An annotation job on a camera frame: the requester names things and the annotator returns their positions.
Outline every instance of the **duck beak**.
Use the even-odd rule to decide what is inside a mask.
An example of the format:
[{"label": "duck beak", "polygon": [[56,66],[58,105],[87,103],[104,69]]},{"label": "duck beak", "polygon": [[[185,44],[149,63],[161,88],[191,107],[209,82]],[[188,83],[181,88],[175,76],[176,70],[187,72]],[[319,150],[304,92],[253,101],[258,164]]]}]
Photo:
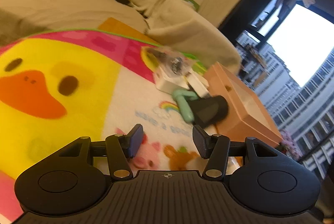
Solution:
[{"label": "duck beak", "polygon": [[65,107],[48,92],[41,71],[23,71],[0,78],[0,101],[28,115],[57,119],[65,116]]}]

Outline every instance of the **silver screw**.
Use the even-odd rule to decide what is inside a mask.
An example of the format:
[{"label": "silver screw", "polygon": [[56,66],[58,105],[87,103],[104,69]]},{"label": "silver screw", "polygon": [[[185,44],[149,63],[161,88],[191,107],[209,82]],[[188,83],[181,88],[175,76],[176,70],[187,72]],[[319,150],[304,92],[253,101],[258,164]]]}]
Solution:
[{"label": "silver screw", "polygon": [[211,178],[217,178],[222,175],[222,172],[218,169],[209,169],[205,174]]},{"label": "silver screw", "polygon": [[130,175],[130,172],[125,169],[119,169],[114,172],[114,176],[118,178],[125,178],[125,177],[128,177],[129,175]]}]

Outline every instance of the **black robotic mount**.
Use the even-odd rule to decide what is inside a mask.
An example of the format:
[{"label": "black robotic mount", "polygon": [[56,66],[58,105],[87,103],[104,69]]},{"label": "black robotic mount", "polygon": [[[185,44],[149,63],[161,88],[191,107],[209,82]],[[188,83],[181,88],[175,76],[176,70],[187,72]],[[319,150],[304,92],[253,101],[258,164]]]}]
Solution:
[{"label": "black robotic mount", "polygon": [[[91,142],[81,137],[24,171],[15,193],[25,211],[15,224],[320,223],[311,213],[320,191],[317,177],[260,140],[231,142],[199,126],[193,141],[198,171],[139,171],[127,159],[143,139],[137,124],[126,136]],[[106,156],[110,176],[93,167]],[[229,156],[244,166],[225,176]]]}]

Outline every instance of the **yellow duck print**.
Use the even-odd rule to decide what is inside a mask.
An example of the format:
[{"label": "yellow duck print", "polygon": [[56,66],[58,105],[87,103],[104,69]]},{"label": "yellow duck print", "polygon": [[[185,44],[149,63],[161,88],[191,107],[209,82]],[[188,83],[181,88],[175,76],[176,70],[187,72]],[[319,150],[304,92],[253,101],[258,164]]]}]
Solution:
[{"label": "yellow duck print", "polygon": [[0,56],[0,170],[13,178],[80,136],[100,140],[121,65],[31,38]]}]

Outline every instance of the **tan box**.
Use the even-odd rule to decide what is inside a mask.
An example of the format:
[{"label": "tan box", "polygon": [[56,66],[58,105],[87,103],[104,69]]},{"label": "tan box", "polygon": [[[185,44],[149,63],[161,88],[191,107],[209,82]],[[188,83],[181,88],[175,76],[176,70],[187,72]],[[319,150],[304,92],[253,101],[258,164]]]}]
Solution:
[{"label": "tan box", "polygon": [[238,77],[218,62],[204,74],[212,96],[221,95],[228,102],[228,116],[216,124],[218,133],[231,141],[244,142],[246,137],[256,137],[276,147],[281,141],[274,121],[258,96]]}]

